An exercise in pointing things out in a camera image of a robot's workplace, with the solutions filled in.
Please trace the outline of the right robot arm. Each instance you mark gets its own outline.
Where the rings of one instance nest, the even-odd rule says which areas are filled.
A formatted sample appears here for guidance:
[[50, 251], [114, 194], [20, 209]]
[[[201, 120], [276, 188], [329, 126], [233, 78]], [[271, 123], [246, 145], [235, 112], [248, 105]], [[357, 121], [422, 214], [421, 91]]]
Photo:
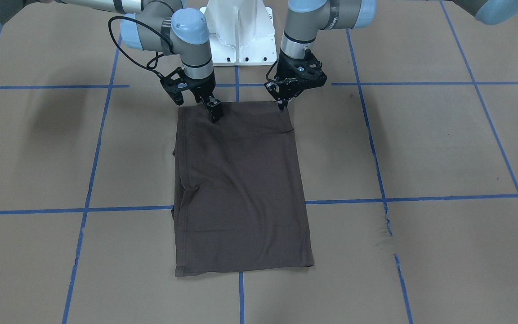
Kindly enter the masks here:
[[202, 12], [187, 8], [183, 0], [71, 0], [70, 4], [115, 13], [108, 21], [113, 43], [118, 42], [111, 25], [119, 21], [124, 45], [156, 54], [141, 68], [160, 79], [176, 105], [184, 103], [183, 91], [189, 90], [213, 123], [221, 119], [222, 103], [213, 94], [210, 32]]

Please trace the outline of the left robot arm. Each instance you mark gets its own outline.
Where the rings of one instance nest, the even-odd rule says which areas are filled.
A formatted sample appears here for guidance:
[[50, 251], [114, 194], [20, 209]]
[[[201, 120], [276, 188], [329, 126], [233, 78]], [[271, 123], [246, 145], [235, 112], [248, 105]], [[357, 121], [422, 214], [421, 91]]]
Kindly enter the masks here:
[[275, 76], [266, 74], [267, 92], [284, 110], [305, 90], [327, 82], [322, 62], [313, 53], [319, 31], [356, 29], [372, 23], [377, 11], [375, 0], [290, 0]]

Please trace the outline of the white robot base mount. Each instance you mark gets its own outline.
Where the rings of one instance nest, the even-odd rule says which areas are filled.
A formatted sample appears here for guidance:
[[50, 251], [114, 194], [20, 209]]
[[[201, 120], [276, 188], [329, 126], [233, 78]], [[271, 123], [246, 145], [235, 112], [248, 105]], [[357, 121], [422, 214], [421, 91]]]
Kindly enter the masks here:
[[267, 66], [277, 59], [273, 10], [262, 0], [210, 0], [201, 7], [218, 66]]

